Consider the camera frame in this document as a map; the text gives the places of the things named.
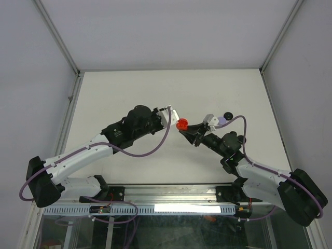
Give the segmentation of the red round charging case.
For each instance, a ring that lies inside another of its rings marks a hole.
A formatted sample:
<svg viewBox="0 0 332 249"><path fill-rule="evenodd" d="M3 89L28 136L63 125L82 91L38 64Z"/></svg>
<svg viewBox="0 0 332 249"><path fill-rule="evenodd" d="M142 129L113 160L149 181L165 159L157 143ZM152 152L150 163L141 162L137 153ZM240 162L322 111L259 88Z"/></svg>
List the red round charging case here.
<svg viewBox="0 0 332 249"><path fill-rule="evenodd" d="M187 131L188 121L185 118L180 118L176 123L176 127L179 131Z"/></svg>

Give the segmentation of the purple round charging case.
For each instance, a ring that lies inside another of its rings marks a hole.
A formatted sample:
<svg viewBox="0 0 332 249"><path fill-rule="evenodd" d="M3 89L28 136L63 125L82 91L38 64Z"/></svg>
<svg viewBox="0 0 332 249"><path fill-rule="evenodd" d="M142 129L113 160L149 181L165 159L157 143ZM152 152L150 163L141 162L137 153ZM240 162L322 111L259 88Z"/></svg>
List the purple round charging case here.
<svg viewBox="0 0 332 249"><path fill-rule="evenodd" d="M222 127L227 123L227 120L225 117L218 117L218 126Z"/></svg>

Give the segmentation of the black round charging case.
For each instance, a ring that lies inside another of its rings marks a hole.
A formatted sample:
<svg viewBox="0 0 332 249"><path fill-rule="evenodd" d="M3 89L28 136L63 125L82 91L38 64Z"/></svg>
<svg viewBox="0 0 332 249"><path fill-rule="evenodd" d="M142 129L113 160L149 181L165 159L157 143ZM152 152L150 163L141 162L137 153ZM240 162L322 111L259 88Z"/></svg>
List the black round charging case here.
<svg viewBox="0 0 332 249"><path fill-rule="evenodd" d="M225 112L223 117L227 120L230 121L233 119L233 114L231 112Z"/></svg>

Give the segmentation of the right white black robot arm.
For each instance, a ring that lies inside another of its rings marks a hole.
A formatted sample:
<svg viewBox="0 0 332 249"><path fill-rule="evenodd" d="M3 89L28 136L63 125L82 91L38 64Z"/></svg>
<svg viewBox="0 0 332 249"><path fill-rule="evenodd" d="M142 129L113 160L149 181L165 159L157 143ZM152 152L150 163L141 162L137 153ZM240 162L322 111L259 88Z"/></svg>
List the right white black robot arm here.
<svg viewBox="0 0 332 249"><path fill-rule="evenodd" d="M219 137L206 123L190 126L185 119L176 127L193 146L204 145L222 157L224 170L237 178L232 188L236 200L248 197L268 202L304 227L322 218L328 200L306 171L287 172L254 162L245 152L244 137L234 131Z"/></svg>

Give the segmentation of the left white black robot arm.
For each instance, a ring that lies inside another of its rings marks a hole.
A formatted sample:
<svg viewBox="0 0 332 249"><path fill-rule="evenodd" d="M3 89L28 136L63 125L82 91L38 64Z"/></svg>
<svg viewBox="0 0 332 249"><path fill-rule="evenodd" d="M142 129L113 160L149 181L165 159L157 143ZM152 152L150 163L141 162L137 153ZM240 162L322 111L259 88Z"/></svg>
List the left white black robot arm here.
<svg viewBox="0 0 332 249"><path fill-rule="evenodd" d="M101 175L87 178L72 178L71 175L101 158L116 153L134 158L147 157L155 153L165 138L154 149L144 154L130 153L126 149L146 135L161 130L165 130L165 135L168 135L171 125L177 121L172 112L171 106L150 109L138 105L120 121L108 125L78 148L46 160L41 160L39 156L32 158L28 164L25 183L19 191L20 199L34 201L39 208L66 199L95 198L100 202L106 200L109 186ZM26 188L32 194L29 199L23 195Z"/></svg>

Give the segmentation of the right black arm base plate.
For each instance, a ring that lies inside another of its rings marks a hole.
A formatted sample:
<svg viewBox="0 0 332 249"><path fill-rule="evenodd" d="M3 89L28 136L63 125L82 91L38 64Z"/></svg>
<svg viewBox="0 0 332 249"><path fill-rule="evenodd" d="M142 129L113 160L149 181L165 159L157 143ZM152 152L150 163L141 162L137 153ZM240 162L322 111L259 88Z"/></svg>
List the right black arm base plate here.
<svg viewBox="0 0 332 249"><path fill-rule="evenodd" d="M216 202L230 202L239 205L242 202L250 202L250 198L239 187L216 186L215 187Z"/></svg>

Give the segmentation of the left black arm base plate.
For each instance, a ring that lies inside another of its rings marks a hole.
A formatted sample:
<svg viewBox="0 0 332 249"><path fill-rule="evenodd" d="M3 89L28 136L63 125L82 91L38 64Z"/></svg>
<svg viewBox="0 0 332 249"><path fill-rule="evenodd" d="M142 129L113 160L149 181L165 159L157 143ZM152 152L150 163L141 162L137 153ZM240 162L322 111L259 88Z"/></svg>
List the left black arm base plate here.
<svg viewBox="0 0 332 249"><path fill-rule="evenodd" d="M80 203L110 203L112 201L123 201L125 197L124 186L109 186L108 190L101 190L93 197L79 197Z"/></svg>

